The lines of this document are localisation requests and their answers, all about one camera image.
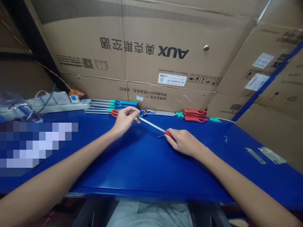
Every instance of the forearm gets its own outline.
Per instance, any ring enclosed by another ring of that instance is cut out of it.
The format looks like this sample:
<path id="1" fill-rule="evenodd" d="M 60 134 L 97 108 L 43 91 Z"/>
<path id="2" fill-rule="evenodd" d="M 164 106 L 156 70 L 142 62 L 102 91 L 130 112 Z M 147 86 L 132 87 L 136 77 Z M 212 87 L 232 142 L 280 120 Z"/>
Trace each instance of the forearm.
<path id="1" fill-rule="evenodd" d="M 195 158 L 217 177 L 257 226 L 302 226 L 302 223 L 281 204 L 208 148 L 199 152 Z"/>
<path id="2" fill-rule="evenodd" d="M 3 226 L 23 226 L 56 205 L 84 170 L 114 141 L 111 131 L 53 165 L 0 200 Z"/>

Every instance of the screwdriver shaft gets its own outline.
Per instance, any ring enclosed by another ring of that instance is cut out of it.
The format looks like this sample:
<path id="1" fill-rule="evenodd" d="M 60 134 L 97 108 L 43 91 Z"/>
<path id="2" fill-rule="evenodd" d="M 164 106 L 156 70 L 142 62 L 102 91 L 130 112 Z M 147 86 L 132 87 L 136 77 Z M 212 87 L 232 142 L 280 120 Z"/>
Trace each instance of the screwdriver shaft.
<path id="1" fill-rule="evenodd" d="M 141 121 L 146 122 L 146 123 L 147 123 L 147 124 L 149 124 L 150 126 L 153 126 L 154 128 L 156 128 L 156 129 L 158 129 L 158 130 L 160 130 L 160 131 L 162 131 L 162 132 L 165 132 L 165 130 L 164 130 L 164 129 L 162 129 L 162 128 L 160 128 L 160 127 L 156 126 L 156 125 L 154 125 L 153 123 L 151 123 L 151 122 L 149 122 L 149 121 L 145 120 L 144 118 L 139 117 L 139 119 L 140 119 Z"/>

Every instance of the gray pants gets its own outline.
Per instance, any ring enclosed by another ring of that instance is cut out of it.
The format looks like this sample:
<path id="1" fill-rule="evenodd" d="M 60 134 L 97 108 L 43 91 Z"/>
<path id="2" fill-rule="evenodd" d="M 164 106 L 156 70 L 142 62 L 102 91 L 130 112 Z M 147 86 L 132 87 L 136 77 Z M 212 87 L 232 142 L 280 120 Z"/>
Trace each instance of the gray pants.
<path id="1" fill-rule="evenodd" d="M 142 203 L 120 201 L 107 227 L 193 227 L 186 203 Z"/>

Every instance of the white sticker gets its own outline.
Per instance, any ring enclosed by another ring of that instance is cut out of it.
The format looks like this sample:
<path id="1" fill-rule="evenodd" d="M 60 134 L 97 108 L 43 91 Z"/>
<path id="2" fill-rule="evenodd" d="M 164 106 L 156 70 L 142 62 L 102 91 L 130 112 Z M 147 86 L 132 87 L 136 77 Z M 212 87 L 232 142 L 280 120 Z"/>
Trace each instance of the white sticker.
<path id="1" fill-rule="evenodd" d="M 186 78 L 187 77 L 185 77 L 185 76 L 177 76 L 177 75 L 159 73 L 158 83 L 159 84 L 177 85 L 177 86 L 184 87 Z"/>
<path id="2" fill-rule="evenodd" d="M 257 73 L 244 88 L 258 91 L 268 79 L 269 76 Z"/>
<path id="3" fill-rule="evenodd" d="M 141 97 L 141 96 L 136 96 L 136 99 L 139 101 L 143 101 L 143 97 Z"/>
<path id="4" fill-rule="evenodd" d="M 257 68 L 265 68 L 274 59 L 274 57 L 275 56 L 273 55 L 262 53 L 255 63 L 253 63 L 253 66 Z"/>

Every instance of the blue workbench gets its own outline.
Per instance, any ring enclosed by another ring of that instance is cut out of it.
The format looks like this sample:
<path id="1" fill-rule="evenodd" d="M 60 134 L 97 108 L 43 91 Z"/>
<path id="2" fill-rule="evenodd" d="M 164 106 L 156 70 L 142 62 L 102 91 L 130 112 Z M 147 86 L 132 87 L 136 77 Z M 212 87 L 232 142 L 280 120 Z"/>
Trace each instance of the blue workbench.
<path id="1" fill-rule="evenodd" d="M 8 193 L 41 171 L 68 157 L 107 132 L 115 123 L 110 115 L 84 111 L 49 113 L 44 122 L 78 122 L 72 141 L 54 151 L 34 170 L 21 177 L 0 178 L 0 193 Z M 258 148 L 260 143 L 230 122 L 186 122 L 184 119 L 150 115 L 146 118 L 163 129 L 186 129 L 216 155 L 234 167 L 288 209 L 303 209 L 303 175 L 288 164 L 276 165 Z M 201 200 L 233 203 L 216 178 L 194 159 L 171 148 L 160 131 L 142 122 L 98 157 L 82 174 L 69 196 L 115 195 L 144 200 Z M 254 150 L 262 165 L 245 147 Z"/>

